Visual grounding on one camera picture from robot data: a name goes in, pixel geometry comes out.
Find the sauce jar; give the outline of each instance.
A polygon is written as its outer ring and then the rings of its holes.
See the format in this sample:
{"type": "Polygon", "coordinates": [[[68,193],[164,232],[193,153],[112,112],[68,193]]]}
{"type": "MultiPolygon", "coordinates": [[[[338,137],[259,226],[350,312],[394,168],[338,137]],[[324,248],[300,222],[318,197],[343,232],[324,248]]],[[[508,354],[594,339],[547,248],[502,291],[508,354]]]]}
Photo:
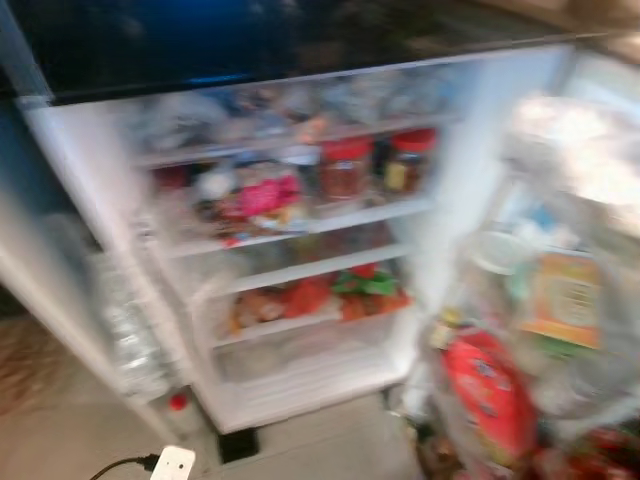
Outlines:
{"type": "Polygon", "coordinates": [[[393,136],[393,153],[386,165],[384,184],[394,193],[414,193],[431,169],[431,155],[436,143],[432,128],[402,132],[393,136]]]}
{"type": "Polygon", "coordinates": [[[330,200],[356,198],[369,188],[370,137],[357,137],[322,144],[318,180],[322,194],[330,200]]]}

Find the floor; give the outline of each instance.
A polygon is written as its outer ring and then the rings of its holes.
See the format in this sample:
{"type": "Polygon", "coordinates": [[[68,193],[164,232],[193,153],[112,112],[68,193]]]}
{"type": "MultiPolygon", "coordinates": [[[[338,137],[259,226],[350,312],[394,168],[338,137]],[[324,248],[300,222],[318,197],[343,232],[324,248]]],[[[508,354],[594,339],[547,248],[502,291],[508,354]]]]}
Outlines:
{"type": "MultiPolygon", "coordinates": [[[[0,478],[85,480],[127,456],[160,452],[163,444],[73,359],[61,385],[37,408],[0,417],[0,478]]],[[[416,480],[420,478],[399,421],[378,395],[362,397],[260,430],[262,452],[220,465],[212,436],[196,451],[193,480],[416,480]]],[[[136,465],[104,480],[143,480],[136,465]]]]}

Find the red bottle cap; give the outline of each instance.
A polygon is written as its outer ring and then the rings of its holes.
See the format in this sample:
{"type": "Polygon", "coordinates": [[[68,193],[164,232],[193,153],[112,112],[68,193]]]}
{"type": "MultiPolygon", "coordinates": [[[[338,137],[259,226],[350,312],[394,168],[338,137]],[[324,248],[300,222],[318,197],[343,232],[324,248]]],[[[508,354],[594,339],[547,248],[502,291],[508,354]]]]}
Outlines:
{"type": "Polygon", "coordinates": [[[169,399],[169,408],[174,412],[179,412],[187,408],[189,398],[184,393],[176,393],[169,399]]]}
{"type": "Polygon", "coordinates": [[[393,136],[391,142],[398,150],[423,152],[430,150],[436,144],[436,130],[424,128],[422,130],[398,133],[393,136]]]}
{"type": "Polygon", "coordinates": [[[355,160],[371,153],[373,141],[371,137],[354,137],[335,142],[325,142],[322,150],[329,160],[355,160]]]}

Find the jar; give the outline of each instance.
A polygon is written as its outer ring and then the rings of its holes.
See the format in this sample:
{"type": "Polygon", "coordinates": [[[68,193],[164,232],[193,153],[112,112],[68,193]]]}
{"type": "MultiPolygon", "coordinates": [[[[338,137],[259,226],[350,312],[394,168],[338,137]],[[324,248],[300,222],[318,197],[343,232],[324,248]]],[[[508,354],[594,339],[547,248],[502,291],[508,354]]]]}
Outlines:
{"type": "Polygon", "coordinates": [[[365,193],[372,148],[370,137],[325,142],[318,164],[321,193],[330,200],[350,200],[365,193]]]}
{"type": "Polygon", "coordinates": [[[431,169],[431,154],[436,143],[432,128],[402,132],[393,136],[393,153],[386,165],[384,184],[394,193],[414,193],[431,169]]]}

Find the black cable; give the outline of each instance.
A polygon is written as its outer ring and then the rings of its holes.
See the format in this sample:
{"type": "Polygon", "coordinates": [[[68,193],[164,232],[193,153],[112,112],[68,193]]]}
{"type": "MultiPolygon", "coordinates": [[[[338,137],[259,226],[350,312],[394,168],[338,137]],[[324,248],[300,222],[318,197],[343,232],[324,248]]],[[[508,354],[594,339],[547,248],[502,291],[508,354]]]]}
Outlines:
{"type": "Polygon", "coordinates": [[[146,457],[130,457],[123,458],[122,460],[118,460],[117,462],[110,463],[98,473],[96,473],[91,480],[98,480],[102,475],[107,473],[112,468],[118,467],[120,465],[125,465],[127,463],[137,463],[138,465],[142,465],[147,472],[152,472],[154,468],[156,468],[156,464],[158,463],[159,455],[154,453],[147,455],[146,457]]]}

